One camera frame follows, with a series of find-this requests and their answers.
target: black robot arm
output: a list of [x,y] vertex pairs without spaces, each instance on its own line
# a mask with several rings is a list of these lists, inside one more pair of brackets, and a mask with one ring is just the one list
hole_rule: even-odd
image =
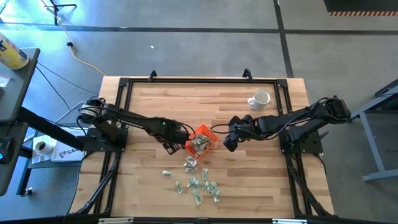
[[117,142],[123,137],[120,128],[115,125],[116,122],[143,129],[156,138],[170,155],[185,148],[185,142],[189,140],[188,129],[182,123],[167,118],[148,118],[106,104],[103,99],[87,100],[78,119],[94,125],[103,133],[103,138],[110,142]]
[[246,115],[243,119],[235,116],[229,122],[229,135],[224,140],[224,145],[233,152],[239,142],[251,139],[271,140],[286,127],[308,121],[301,126],[289,128],[289,141],[295,144],[326,124],[345,123],[350,117],[351,112],[344,101],[337,97],[322,98],[311,106],[282,116],[269,115],[252,118]]

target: orange container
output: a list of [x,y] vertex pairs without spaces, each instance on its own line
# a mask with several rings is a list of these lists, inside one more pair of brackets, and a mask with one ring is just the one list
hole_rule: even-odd
[[210,131],[210,129],[208,129],[204,124],[201,125],[201,126],[195,131],[195,133],[196,133],[196,134],[204,134],[206,137],[208,137],[208,138],[210,138],[211,140],[213,140],[213,143],[211,143],[210,146],[209,146],[207,149],[205,149],[205,151],[204,151],[199,157],[197,157],[197,156],[195,155],[195,152],[196,152],[196,151],[195,151],[195,149],[193,148],[193,146],[191,146],[191,145],[189,144],[189,141],[187,141],[187,142],[185,143],[185,149],[189,152],[189,154],[191,154],[191,156],[192,156],[193,158],[195,158],[195,159],[200,159],[207,151],[209,151],[209,149],[211,149],[211,147],[213,147],[214,143],[218,141],[218,137],[217,137],[214,133],[212,133],[212,132]]

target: coffee mug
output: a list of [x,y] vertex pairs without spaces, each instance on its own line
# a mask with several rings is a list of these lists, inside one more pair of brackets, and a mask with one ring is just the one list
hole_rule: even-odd
[[248,103],[254,110],[262,110],[271,100],[271,96],[265,90],[258,90],[252,98],[248,99]]
[[41,141],[35,145],[34,149],[39,156],[43,156],[44,154],[49,154],[53,146],[51,145],[51,141]]

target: concrete floor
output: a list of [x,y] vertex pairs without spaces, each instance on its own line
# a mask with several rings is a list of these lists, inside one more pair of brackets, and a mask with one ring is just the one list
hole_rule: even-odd
[[[50,25],[53,17],[30,0],[10,0],[3,22]],[[68,0],[62,9],[66,24],[101,27],[178,27],[276,29],[272,0]],[[280,0],[286,29],[397,30],[398,17],[330,17],[322,0]],[[97,92],[102,76],[76,62],[61,31],[3,29],[19,47],[38,47],[39,61],[65,78]],[[77,56],[108,75],[287,77],[279,34],[204,32],[70,32]],[[369,101],[375,91],[397,78],[397,35],[287,35],[294,77],[304,78],[310,102],[338,95],[351,110]],[[43,70],[70,106],[93,94],[79,90]],[[55,120],[66,107],[39,73],[30,84],[24,106]],[[72,123],[76,113],[62,122]],[[335,212],[345,218],[397,222],[398,179],[365,184],[361,176],[376,171],[359,122],[329,125],[323,139],[324,160]],[[35,195],[15,195],[24,161],[20,159],[0,220],[50,217],[67,213],[75,192],[78,167],[34,170],[29,181]]]

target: yellow can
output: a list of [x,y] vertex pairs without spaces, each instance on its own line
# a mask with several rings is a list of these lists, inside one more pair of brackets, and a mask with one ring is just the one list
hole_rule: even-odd
[[27,65],[29,57],[0,33],[0,62],[11,69],[17,70]]

